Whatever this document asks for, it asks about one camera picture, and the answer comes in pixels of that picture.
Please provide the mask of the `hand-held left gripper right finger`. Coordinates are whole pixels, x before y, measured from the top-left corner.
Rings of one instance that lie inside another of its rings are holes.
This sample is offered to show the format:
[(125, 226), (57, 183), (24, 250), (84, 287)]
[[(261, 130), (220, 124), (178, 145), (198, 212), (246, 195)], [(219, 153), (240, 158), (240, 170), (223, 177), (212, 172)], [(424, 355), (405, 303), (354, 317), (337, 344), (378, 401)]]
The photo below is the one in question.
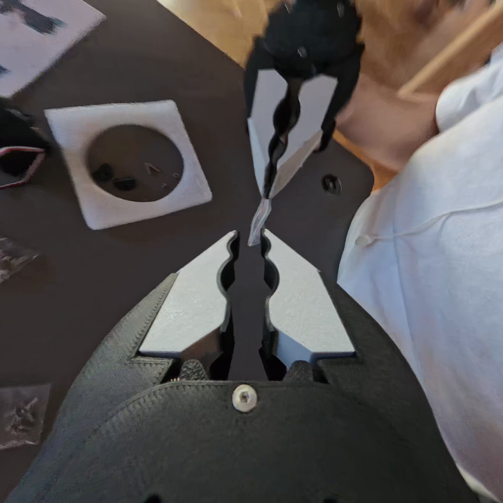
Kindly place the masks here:
[(352, 357), (355, 347), (320, 271), (271, 231), (261, 233), (265, 281), (263, 352), (280, 362)]

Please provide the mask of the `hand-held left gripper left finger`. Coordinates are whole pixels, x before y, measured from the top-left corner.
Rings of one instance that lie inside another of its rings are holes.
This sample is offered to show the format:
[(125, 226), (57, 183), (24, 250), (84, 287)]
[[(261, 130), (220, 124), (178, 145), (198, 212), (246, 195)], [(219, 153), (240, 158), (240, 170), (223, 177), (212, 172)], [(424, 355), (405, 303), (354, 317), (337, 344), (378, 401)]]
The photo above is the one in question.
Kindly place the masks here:
[(238, 249), (239, 232), (230, 231), (176, 273), (139, 347), (141, 356), (217, 359), (224, 353), (230, 320), (225, 275), (232, 284)]

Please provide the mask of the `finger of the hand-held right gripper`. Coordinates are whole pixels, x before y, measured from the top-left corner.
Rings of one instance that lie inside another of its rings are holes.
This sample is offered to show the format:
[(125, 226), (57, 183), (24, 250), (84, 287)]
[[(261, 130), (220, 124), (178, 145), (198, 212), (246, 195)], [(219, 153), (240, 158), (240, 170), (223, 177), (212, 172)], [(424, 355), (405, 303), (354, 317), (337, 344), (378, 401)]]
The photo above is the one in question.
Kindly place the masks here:
[(288, 84), (273, 69), (259, 70), (251, 116), (248, 118), (248, 133), (253, 158), (255, 179), (261, 197), (273, 198), (282, 188), (281, 182), (266, 184), (266, 174), (271, 161), (269, 147), (276, 129), (274, 113), (287, 94)]
[(337, 78), (328, 75), (316, 76), (301, 85), (299, 117), (286, 137), (286, 150), (277, 162), (269, 199), (286, 187), (319, 145), (322, 123), (336, 87)]

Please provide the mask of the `small clear zip bag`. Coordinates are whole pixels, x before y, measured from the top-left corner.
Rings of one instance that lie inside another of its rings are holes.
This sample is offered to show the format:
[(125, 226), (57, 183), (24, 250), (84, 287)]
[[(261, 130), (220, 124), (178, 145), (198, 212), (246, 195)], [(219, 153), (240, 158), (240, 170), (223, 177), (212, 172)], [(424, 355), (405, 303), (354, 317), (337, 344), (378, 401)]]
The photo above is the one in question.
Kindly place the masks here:
[(261, 198), (260, 204), (255, 212), (250, 225), (250, 233), (248, 237), (248, 247), (253, 247), (261, 243), (261, 233), (264, 228), (268, 216), (272, 210), (272, 201), (268, 198)]

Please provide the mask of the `white foam square with hole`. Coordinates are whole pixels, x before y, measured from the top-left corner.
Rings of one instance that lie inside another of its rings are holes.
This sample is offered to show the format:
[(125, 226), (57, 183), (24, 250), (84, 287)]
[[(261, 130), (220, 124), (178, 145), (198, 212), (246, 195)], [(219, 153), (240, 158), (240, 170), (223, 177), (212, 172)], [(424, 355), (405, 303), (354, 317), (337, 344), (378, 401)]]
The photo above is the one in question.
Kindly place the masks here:
[[(84, 221), (91, 230), (157, 218), (212, 200), (209, 183), (173, 100), (47, 109), (44, 115), (62, 152)], [(92, 180), (85, 164), (91, 142), (107, 129), (122, 125), (151, 129), (173, 142), (184, 169), (172, 192), (152, 202), (133, 202), (113, 196)]]

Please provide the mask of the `person's right forearm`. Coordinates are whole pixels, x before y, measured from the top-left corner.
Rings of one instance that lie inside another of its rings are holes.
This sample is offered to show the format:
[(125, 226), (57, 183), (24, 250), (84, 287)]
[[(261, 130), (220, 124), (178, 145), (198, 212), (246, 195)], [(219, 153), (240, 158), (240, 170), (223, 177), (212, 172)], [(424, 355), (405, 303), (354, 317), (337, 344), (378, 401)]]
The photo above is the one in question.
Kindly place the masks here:
[(351, 99), (336, 116), (336, 129), (371, 160), (399, 173), (437, 135), (439, 97), (438, 92), (401, 97), (361, 72)]

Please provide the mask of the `dark brown desk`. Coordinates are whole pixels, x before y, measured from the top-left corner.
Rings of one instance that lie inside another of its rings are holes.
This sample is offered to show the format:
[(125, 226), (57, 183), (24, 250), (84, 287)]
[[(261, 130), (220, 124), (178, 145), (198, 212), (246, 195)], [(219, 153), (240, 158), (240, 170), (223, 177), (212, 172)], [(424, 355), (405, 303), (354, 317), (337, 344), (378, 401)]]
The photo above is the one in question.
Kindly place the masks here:
[[(90, 230), (84, 222), (65, 163), (56, 150), (29, 186), (1, 190), (1, 233), (42, 256), (1, 285), (1, 386), (50, 383), (46, 428), (91, 354), (113, 326), (167, 278), (238, 230), (236, 281), (230, 288), (236, 346), (233, 379), (265, 379), (259, 356), (264, 303), (260, 248), (248, 248), (250, 221), (259, 203), (245, 132), (243, 70), (158, 1), (90, 1), (107, 17), (47, 75), (15, 102), (41, 120), (44, 111), (81, 105), (173, 99), (212, 192), (209, 203), (167, 216)], [(339, 177), (342, 194), (322, 188), (326, 174)], [(273, 202), (269, 229), (321, 271), (335, 278), (343, 241), (373, 176), (332, 141), (313, 155)], [(107, 479), (104, 499), (87, 485), (80, 496), (70, 482), (61, 502), (321, 502), (315, 488), (296, 487), (300, 475), (321, 469), (309, 455), (290, 475), (274, 454), (271, 466), (247, 461), (236, 473), (213, 477), (203, 494), (200, 475), (189, 473), (199, 447), (178, 438), (161, 448), (161, 478), (154, 482), (147, 455), (129, 455)]]

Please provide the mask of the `person's white shirt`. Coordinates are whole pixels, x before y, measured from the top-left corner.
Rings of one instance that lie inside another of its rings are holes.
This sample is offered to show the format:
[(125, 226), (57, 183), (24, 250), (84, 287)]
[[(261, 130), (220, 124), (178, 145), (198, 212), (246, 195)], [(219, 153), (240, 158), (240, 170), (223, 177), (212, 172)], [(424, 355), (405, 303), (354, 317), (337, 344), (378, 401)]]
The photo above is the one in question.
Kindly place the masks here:
[(438, 134), (360, 206), (337, 282), (387, 332), (421, 383), (469, 485), (502, 502), (502, 45), (437, 102)]

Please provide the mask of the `scattered clear screw bags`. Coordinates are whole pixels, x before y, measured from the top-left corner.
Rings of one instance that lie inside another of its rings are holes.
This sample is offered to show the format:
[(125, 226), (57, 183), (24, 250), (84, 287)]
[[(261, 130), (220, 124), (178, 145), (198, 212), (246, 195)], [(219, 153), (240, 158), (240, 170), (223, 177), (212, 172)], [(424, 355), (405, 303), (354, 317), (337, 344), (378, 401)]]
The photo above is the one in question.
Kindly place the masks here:
[[(1, 236), (1, 283), (33, 262), (38, 253)], [(1, 450), (40, 444), (51, 384), (1, 386)]]

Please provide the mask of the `printed instruction sheet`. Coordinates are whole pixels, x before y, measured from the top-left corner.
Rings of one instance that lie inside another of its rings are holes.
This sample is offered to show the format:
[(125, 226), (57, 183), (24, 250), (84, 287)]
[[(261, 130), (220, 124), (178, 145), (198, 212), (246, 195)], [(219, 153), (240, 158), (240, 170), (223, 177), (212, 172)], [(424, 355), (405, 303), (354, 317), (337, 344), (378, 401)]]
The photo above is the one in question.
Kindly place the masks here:
[(105, 19), (84, 1), (1, 1), (1, 97), (23, 90)]

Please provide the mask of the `light wooden furniture frame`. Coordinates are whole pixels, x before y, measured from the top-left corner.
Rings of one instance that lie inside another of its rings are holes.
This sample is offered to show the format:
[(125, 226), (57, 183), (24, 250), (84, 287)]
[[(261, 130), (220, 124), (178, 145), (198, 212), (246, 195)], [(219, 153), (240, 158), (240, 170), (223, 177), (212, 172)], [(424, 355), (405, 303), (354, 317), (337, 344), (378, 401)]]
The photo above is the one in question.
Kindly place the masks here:
[(400, 98), (436, 94), (483, 64), (502, 43), (502, 1), (498, 1), (440, 51), (398, 91)]

